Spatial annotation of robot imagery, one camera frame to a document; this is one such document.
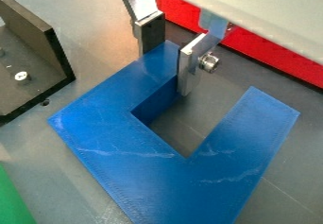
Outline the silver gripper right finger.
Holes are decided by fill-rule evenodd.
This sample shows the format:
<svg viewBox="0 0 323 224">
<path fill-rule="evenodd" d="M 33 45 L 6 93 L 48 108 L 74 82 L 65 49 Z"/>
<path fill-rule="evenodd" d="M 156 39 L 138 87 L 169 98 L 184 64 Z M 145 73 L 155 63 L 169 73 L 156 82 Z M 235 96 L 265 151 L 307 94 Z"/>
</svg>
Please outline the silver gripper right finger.
<svg viewBox="0 0 323 224">
<path fill-rule="evenodd" d="M 197 86 L 200 72 L 213 73 L 219 66 L 219 58 L 212 49 L 220 43 L 228 21 L 204 9 L 199 16 L 199 26 L 207 30 L 200 33 L 180 49 L 177 54 L 177 92 L 185 96 Z"/>
</svg>

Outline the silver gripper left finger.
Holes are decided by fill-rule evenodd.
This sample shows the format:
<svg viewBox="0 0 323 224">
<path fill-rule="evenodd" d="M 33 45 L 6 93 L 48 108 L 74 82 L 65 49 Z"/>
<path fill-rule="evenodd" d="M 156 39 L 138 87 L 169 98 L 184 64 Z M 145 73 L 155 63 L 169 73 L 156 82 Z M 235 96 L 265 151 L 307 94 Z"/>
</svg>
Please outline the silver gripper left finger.
<svg viewBox="0 0 323 224">
<path fill-rule="evenodd" d="M 132 34 L 142 56 L 165 41 L 165 14 L 155 0 L 122 0 L 130 18 Z"/>
</svg>

